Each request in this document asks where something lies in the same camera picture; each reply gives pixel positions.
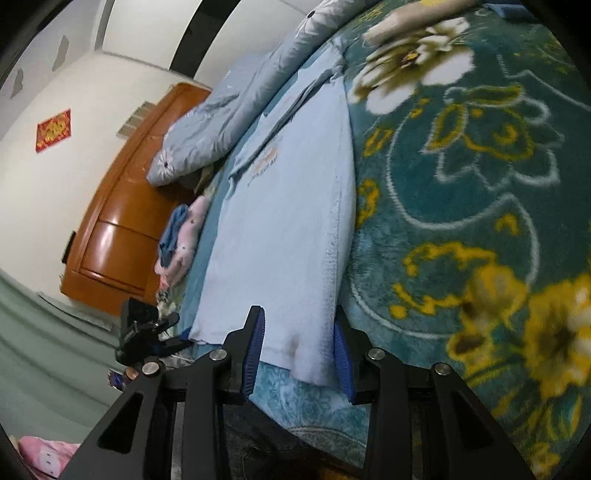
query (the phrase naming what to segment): pink cloth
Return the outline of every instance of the pink cloth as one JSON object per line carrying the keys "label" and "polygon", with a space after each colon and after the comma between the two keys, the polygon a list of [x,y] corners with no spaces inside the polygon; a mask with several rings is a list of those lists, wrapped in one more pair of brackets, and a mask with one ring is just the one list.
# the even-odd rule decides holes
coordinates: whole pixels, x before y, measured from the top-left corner
{"label": "pink cloth", "polygon": [[187,219],[178,230],[177,249],[174,251],[173,259],[167,268],[156,262],[154,271],[160,275],[160,290],[168,290],[174,287],[187,273],[199,238],[199,232],[205,221],[209,200],[203,195],[197,197],[187,212]]}
{"label": "pink cloth", "polygon": [[66,443],[56,440],[43,440],[39,437],[23,437],[18,441],[18,450],[32,472],[40,480],[51,480],[60,476],[64,468],[78,450],[80,443]]}

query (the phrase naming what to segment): metal screw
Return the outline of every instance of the metal screw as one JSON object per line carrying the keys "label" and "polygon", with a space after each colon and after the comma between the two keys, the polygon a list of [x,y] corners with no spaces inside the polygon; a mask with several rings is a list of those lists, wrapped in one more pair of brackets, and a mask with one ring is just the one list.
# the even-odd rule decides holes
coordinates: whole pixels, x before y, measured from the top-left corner
{"label": "metal screw", "polygon": [[445,377],[452,373],[452,368],[448,364],[439,363],[435,365],[435,372]]}
{"label": "metal screw", "polygon": [[224,360],[227,356],[228,352],[226,352],[223,348],[218,348],[217,350],[212,350],[209,352],[209,358],[211,358],[214,362]]}
{"label": "metal screw", "polygon": [[156,362],[148,362],[142,367],[142,372],[146,377],[151,377],[160,371],[160,365]]}
{"label": "metal screw", "polygon": [[371,348],[368,352],[368,357],[371,360],[381,360],[386,356],[386,352],[384,352],[381,348]]}

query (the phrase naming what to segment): wooden headboard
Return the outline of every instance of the wooden headboard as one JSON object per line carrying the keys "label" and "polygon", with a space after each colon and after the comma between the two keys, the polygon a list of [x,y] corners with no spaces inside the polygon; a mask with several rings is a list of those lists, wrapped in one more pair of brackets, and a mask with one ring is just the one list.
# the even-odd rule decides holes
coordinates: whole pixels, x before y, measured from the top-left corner
{"label": "wooden headboard", "polygon": [[187,83],[175,85],[127,140],[76,232],[63,294],[113,315],[129,297],[155,303],[158,240],[172,210],[194,196],[179,184],[154,188],[145,176],[170,125],[208,95]]}

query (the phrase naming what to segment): folded clothes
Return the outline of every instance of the folded clothes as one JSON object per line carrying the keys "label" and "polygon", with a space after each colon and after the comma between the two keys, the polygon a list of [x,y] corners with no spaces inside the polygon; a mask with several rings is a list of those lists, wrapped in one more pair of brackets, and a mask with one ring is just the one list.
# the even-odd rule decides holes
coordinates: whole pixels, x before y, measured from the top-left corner
{"label": "folded clothes", "polygon": [[189,207],[185,204],[176,207],[170,214],[164,233],[158,243],[158,258],[160,265],[167,268],[173,259],[174,251],[177,249],[178,231],[187,219]]}
{"label": "folded clothes", "polygon": [[154,271],[160,275],[160,290],[174,287],[187,273],[195,256],[195,246],[209,208],[209,200],[197,197],[189,207],[183,224],[178,229],[174,255],[166,268],[156,263]]}

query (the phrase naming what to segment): red sign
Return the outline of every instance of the red sign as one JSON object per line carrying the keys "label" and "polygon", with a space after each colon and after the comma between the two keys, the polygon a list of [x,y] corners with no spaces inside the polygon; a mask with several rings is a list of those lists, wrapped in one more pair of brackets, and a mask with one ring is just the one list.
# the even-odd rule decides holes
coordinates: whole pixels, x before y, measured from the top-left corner
{"label": "red sign", "polygon": [[37,143],[35,150],[42,152],[47,147],[58,143],[72,135],[70,128],[70,109],[37,125]]}

